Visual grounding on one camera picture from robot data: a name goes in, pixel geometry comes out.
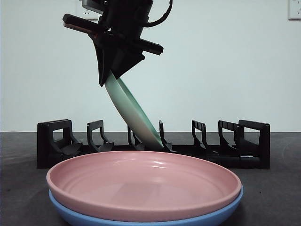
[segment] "stacked plates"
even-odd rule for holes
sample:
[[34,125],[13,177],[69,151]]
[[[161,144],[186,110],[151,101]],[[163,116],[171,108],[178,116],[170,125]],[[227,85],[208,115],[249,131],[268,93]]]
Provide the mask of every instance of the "stacked plates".
[[119,151],[83,155],[49,170],[49,196],[73,226],[219,225],[243,194],[239,178],[184,155]]

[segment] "black dish rack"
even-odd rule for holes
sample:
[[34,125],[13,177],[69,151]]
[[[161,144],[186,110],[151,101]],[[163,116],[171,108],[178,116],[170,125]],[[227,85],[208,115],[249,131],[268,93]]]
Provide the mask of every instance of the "black dish rack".
[[[258,144],[245,139],[245,128],[260,132]],[[63,129],[63,138],[54,140],[53,131]],[[100,129],[102,145],[93,142],[92,132]],[[235,145],[230,145],[223,136],[223,129],[233,131]],[[159,121],[160,137],[163,149],[160,152],[184,154],[208,160],[227,168],[269,169],[270,165],[270,126],[267,123],[239,120],[238,124],[219,121],[219,145],[209,145],[206,140],[206,125],[192,121],[191,132],[193,145],[173,145],[164,138],[164,125]],[[201,140],[196,136],[201,132]],[[87,124],[88,145],[78,142],[72,132],[72,121],[69,119],[38,123],[37,135],[37,168],[46,169],[69,158],[89,153],[108,151],[142,150],[151,151],[135,133],[127,127],[128,145],[118,145],[109,141],[104,134],[103,120]]]

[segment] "wall socket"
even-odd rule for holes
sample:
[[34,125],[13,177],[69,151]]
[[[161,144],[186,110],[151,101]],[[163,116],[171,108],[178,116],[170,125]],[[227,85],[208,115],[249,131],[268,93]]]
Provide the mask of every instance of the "wall socket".
[[301,0],[289,0],[288,19],[301,21]]
[[86,20],[98,20],[100,15],[96,12],[83,8],[81,0],[78,0],[76,4],[76,16]]

